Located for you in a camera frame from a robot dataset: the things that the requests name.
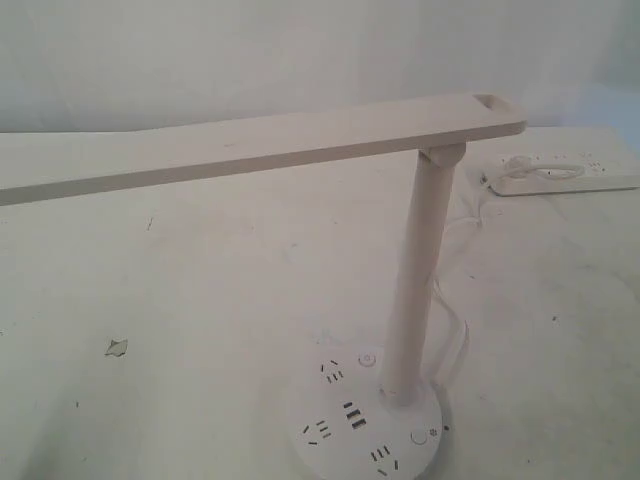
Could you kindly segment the white desk lamp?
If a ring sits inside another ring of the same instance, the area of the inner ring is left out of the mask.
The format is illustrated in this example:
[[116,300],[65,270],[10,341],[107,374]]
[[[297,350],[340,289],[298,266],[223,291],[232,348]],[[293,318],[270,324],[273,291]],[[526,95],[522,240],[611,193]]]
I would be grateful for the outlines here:
[[493,94],[448,94],[328,112],[93,134],[65,147],[23,137],[1,176],[5,205],[413,151],[416,172],[382,348],[315,352],[290,384],[291,444],[318,479],[418,479],[443,414],[421,363],[456,165],[474,141],[522,133],[524,111]]

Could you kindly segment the white power strip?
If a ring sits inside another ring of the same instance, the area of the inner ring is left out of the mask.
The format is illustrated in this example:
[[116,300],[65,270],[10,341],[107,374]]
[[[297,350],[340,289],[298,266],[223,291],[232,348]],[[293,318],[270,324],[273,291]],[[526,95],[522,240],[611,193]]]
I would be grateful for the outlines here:
[[481,182],[501,197],[634,190],[639,161],[624,152],[506,155],[487,161]]

